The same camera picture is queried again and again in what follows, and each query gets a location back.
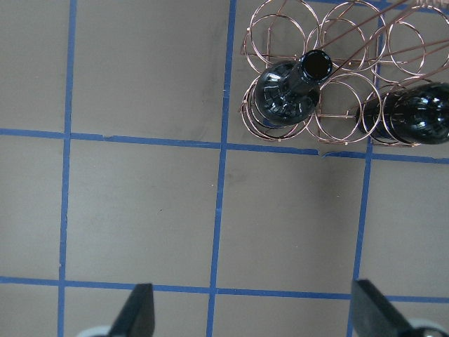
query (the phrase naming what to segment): wire wine rack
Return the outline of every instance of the wire wine rack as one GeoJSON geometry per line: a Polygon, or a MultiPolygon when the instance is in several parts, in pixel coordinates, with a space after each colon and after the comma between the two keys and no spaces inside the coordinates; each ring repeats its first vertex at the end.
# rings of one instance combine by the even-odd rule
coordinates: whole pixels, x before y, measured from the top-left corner
{"type": "Polygon", "coordinates": [[[240,108],[248,131],[263,140],[278,142],[308,132],[323,143],[347,145],[370,136],[375,145],[419,145],[394,137],[384,120],[383,107],[391,92],[429,82],[432,76],[449,68],[446,0],[432,3],[400,0],[383,9],[363,0],[351,0],[331,8],[322,20],[304,0],[283,0],[273,6],[275,1],[266,0],[251,16],[241,45],[241,54],[246,56],[248,64],[261,74],[276,62],[299,60],[306,51],[321,49],[333,60],[334,71],[321,85],[320,101],[313,115],[299,124],[282,127],[267,126],[256,107],[257,76],[245,92],[240,108]],[[359,15],[361,11],[369,15],[359,15]],[[435,14],[429,24],[439,22],[439,36],[433,34],[429,39],[416,27],[414,15],[422,11],[435,14]],[[280,22],[292,27],[298,38],[285,39],[285,28],[279,28],[280,22]],[[277,53],[274,44],[293,45],[296,52],[277,53]],[[353,100],[344,102],[347,105],[344,108],[340,107],[339,99],[343,97],[342,90],[353,96],[353,100]],[[372,99],[378,100],[379,114],[374,125],[368,128],[363,120],[363,109],[372,99]],[[375,132],[380,123],[389,134],[388,138],[381,138],[375,132]]]}

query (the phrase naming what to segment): wine bottle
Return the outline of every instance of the wine bottle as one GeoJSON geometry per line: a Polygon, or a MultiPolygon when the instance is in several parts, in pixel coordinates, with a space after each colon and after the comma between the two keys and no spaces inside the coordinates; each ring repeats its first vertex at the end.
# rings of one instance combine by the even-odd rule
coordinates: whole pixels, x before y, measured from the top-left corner
{"type": "MultiPolygon", "coordinates": [[[[380,102],[369,100],[363,109],[366,130],[377,120],[380,102]]],[[[403,143],[441,144],[449,140],[449,84],[428,83],[390,93],[385,99],[384,121],[390,134],[403,143]]],[[[363,124],[359,129],[366,133],[363,124]]],[[[372,133],[390,138],[382,121],[372,133]]]]}
{"type": "Polygon", "coordinates": [[[307,119],[318,104],[319,85],[332,67],[326,53],[312,50],[298,61],[282,61],[266,69],[257,80],[254,97],[267,126],[289,126],[307,119]]]}

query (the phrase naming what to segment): bottle opening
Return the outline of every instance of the bottle opening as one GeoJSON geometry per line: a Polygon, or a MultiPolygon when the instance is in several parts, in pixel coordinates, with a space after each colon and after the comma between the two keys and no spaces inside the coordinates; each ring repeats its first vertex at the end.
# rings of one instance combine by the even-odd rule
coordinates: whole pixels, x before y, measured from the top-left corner
{"type": "Polygon", "coordinates": [[[314,81],[327,79],[332,68],[332,60],[323,51],[312,50],[302,57],[302,71],[314,81]]]}

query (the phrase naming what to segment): black bottle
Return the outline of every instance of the black bottle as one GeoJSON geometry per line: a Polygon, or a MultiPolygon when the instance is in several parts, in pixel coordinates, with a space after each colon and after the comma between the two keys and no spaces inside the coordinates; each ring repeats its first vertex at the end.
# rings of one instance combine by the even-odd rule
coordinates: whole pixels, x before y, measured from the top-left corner
{"type": "Polygon", "coordinates": [[[315,110],[319,85],[332,72],[332,61],[323,51],[312,50],[299,61],[282,61],[266,69],[255,86],[255,104],[268,126],[300,123],[315,110]]]}
{"type": "MultiPolygon", "coordinates": [[[[379,107],[379,100],[376,99],[366,103],[363,119],[368,130],[374,126],[379,115],[379,107]]],[[[390,133],[403,143],[447,142],[449,140],[449,84],[428,83],[390,93],[385,100],[384,120],[390,133]]],[[[359,129],[365,133],[362,123],[359,129]]],[[[372,135],[391,138],[382,121],[376,126],[372,135]]]]}

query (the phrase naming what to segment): wire frame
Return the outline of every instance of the wire frame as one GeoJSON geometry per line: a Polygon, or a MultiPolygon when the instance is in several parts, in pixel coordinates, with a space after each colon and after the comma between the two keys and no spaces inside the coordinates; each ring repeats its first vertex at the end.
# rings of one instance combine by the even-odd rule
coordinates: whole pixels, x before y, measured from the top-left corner
{"type": "Polygon", "coordinates": [[[243,124],[248,131],[260,139],[276,142],[294,138],[306,131],[323,143],[347,145],[371,136],[371,141],[375,145],[406,147],[419,145],[395,138],[394,134],[389,130],[389,123],[385,120],[383,108],[385,100],[393,91],[412,86],[419,81],[429,81],[428,78],[430,76],[449,68],[449,19],[447,15],[441,9],[428,5],[426,1],[421,1],[407,6],[406,9],[397,12],[398,14],[392,20],[387,21],[384,16],[385,13],[404,4],[407,0],[399,0],[396,4],[383,10],[378,9],[364,0],[351,0],[334,6],[320,21],[314,9],[306,1],[291,0],[302,15],[307,15],[314,23],[313,27],[309,31],[306,31],[301,26],[301,20],[294,18],[291,14],[284,13],[288,0],[283,0],[275,13],[265,13],[263,15],[263,10],[275,1],[266,0],[257,7],[254,14],[251,15],[250,24],[246,30],[241,46],[241,54],[246,57],[250,67],[258,74],[245,92],[240,106],[243,124]],[[359,19],[360,22],[350,20],[347,14],[355,10],[355,8],[360,7],[372,11],[373,15],[365,20],[362,18],[359,19]],[[436,18],[443,20],[448,31],[442,33],[441,36],[447,38],[437,41],[426,41],[420,30],[407,21],[408,18],[412,17],[421,8],[427,8],[428,11],[436,14],[436,18]],[[356,47],[358,50],[348,58],[338,57],[338,55],[334,55],[333,57],[330,54],[336,70],[329,80],[321,86],[321,97],[315,112],[305,121],[293,126],[275,126],[267,122],[267,118],[257,108],[254,98],[255,86],[259,75],[275,63],[273,61],[274,59],[299,60],[302,55],[296,53],[294,55],[284,55],[272,52],[273,32],[276,29],[276,24],[281,20],[289,23],[297,32],[300,38],[298,41],[295,41],[295,45],[300,46],[299,49],[302,49],[302,54],[311,49],[322,49],[327,53],[328,49],[332,47],[332,44],[341,41],[352,32],[359,35],[361,41],[361,45],[356,47]],[[378,24],[374,31],[366,33],[365,24],[370,20],[377,20],[378,24]],[[263,22],[269,25],[268,28],[260,29],[263,22]],[[336,30],[338,26],[336,23],[346,25],[348,27],[347,31],[338,32],[336,30]],[[406,48],[395,51],[392,35],[398,27],[405,28],[414,34],[418,38],[419,44],[416,46],[407,46],[406,48]],[[329,38],[330,32],[337,33],[338,36],[329,38]],[[264,37],[266,44],[264,46],[258,46],[256,37],[264,37]],[[419,55],[413,56],[408,60],[398,59],[399,55],[404,56],[410,51],[418,51],[419,55]],[[442,64],[435,65],[433,62],[427,62],[427,56],[435,53],[440,53],[445,56],[442,64]],[[407,68],[408,65],[416,65],[416,63],[416,70],[407,68]],[[380,66],[390,67],[399,71],[403,74],[403,78],[397,80],[388,78],[384,74],[381,75],[379,71],[380,66]],[[369,93],[367,94],[365,91],[362,91],[361,86],[354,85],[352,83],[354,80],[360,81],[367,86],[369,93]],[[386,84],[378,87],[377,83],[380,80],[386,84]],[[336,86],[348,90],[354,97],[354,103],[347,109],[329,113],[326,111],[323,101],[326,99],[326,95],[336,86]],[[374,124],[370,128],[367,127],[363,118],[364,109],[369,100],[379,101],[379,112],[374,124]],[[342,130],[328,128],[326,123],[329,120],[344,121],[345,127],[349,131],[344,132],[345,134],[341,136],[342,130]],[[379,133],[375,132],[377,126],[381,123],[387,131],[387,138],[381,138],[379,133]]]}

